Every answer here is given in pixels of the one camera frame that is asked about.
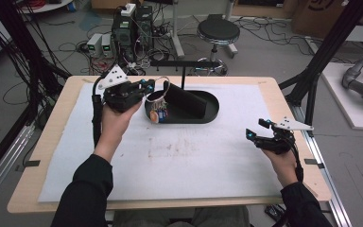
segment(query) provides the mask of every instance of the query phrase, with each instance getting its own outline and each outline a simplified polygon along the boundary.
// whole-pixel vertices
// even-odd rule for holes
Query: black sleeve
[[[288,221],[293,227],[332,225],[320,210],[320,203],[303,183],[292,183],[281,190]]]
[[[112,166],[92,154],[64,190],[51,226],[108,226],[105,212],[112,188]]]

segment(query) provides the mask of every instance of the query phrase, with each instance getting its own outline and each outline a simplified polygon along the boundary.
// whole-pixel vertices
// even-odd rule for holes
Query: white paper sheet
[[[76,168],[93,152],[92,86],[80,91],[39,201],[59,201]],[[271,136],[258,125],[258,118],[269,119],[259,87],[188,84],[186,90],[215,95],[217,118],[208,124],[153,124],[142,105],[112,159],[114,188],[108,200],[279,196],[268,158],[245,136],[246,128]]]

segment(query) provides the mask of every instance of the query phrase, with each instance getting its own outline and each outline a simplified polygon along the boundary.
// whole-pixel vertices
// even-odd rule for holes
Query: power supply
[[[102,35],[102,52],[104,54],[104,58],[114,58],[116,55],[116,49],[114,47],[114,42],[111,34],[103,34]]]
[[[152,6],[139,7],[135,19],[138,25],[140,46],[148,50],[154,45],[152,37]]]
[[[102,34],[96,33],[87,43],[90,55],[93,58],[99,58],[102,54]]]
[[[134,46],[137,30],[133,19],[127,16],[117,15],[113,21],[112,35],[114,41],[119,45],[116,47],[119,60],[135,62]]]

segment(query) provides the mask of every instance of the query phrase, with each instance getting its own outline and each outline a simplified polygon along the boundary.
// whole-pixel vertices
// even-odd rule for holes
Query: person's hand
[[[112,110],[108,105],[104,105],[102,112],[102,133],[96,145],[94,154],[101,156],[109,163],[122,141],[122,136],[129,126],[129,122],[134,113],[141,106],[141,101],[124,113]]]
[[[295,171],[296,158],[291,151],[279,155],[265,149],[262,149],[262,151],[272,162],[273,169],[278,175],[278,180],[282,187],[298,181]]]

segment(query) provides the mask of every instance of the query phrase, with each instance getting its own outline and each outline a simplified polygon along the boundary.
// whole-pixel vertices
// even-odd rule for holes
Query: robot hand
[[[137,104],[143,96],[153,93],[155,89],[154,79],[130,82],[117,64],[102,75],[102,78],[98,88],[105,89],[104,102],[120,113]]]
[[[313,130],[313,127],[288,119],[287,117],[280,123],[260,118],[258,124],[267,129],[271,128],[273,130],[273,138],[257,136],[255,132],[249,129],[246,129],[246,138],[251,140],[256,147],[270,150],[275,154],[286,153],[293,149],[296,142],[293,130]]]

